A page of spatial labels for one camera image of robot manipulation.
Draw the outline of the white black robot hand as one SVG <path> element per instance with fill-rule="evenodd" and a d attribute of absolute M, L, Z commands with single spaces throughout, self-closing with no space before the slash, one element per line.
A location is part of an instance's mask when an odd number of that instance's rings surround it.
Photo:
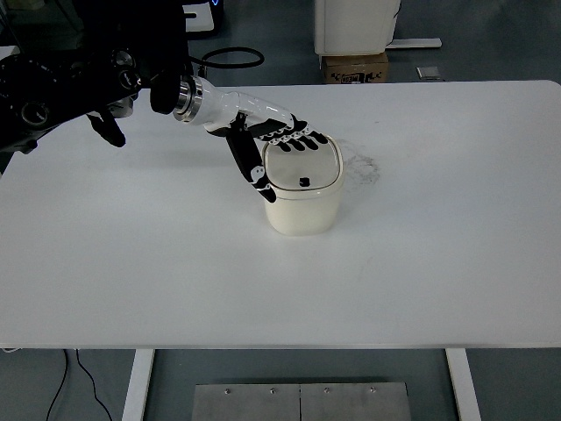
<path fill-rule="evenodd" d="M 264 168 L 260 151 L 244 125 L 232 125 L 237 118 L 245 118 L 249 127 L 257 127 L 254 137 L 268 135 L 281 129 L 291 130 L 295 119 L 290 111 L 266 100 L 237 91 L 226 92 L 212 85 L 200 76 L 190 76 L 181 81 L 178 102 L 173 115 L 176 120 L 193 126 L 201 126 L 216 136 L 226 136 L 232 156 L 246 181 L 269 203 L 276 201 Z M 270 137 L 270 145 L 283 152 L 293 150 L 316 150 L 317 145 L 326 145 L 328 139 L 321 133 L 312 131 L 293 139 Z"/>

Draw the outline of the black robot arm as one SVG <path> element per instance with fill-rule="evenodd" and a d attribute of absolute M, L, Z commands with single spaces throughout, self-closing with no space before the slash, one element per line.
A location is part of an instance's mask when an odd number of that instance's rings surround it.
<path fill-rule="evenodd" d="M 1 148 L 29 153 L 60 125 L 84 116 L 108 143 L 125 143 L 117 121 L 142 89 L 153 111 L 227 141 L 242 176 L 268 201 L 275 192 L 257 147 L 315 151 L 327 137 L 290 111 L 194 74 L 178 1 L 77 1 L 84 25 L 73 50 L 13 54 L 1 61 Z"/>

